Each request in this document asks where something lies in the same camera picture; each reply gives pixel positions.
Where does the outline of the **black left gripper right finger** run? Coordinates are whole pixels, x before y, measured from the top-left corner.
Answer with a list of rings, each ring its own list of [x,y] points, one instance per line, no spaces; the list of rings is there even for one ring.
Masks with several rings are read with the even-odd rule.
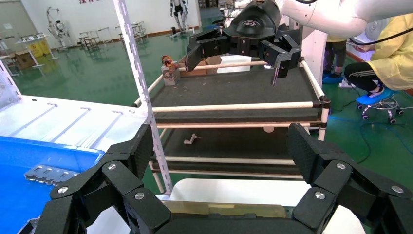
[[[322,233],[339,206],[374,234],[413,231],[413,194],[407,187],[353,161],[338,146],[313,138],[298,123],[287,131],[287,148],[310,189],[292,218]]]

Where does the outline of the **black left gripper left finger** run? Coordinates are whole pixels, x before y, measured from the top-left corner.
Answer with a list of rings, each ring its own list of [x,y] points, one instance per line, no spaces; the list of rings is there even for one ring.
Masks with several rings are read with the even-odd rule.
[[[99,162],[50,192],[37,234],[84,234],[114,207],[135,234],[154,234],[171,221],[171,211],[144,187],[153,155],[151,127],[142,125],[128,141],[112,145]]]

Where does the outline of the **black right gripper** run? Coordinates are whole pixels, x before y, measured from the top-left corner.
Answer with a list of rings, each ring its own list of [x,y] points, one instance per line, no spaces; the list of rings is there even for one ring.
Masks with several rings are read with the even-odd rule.
[[[185,69],[191,72],[202,59],[226,53],[258,57],[274,69],[271,85],[285,78],[301,58],[300,31],[280,24],[282,4],[254,0],[223,29],[212,29],[190,37]]]

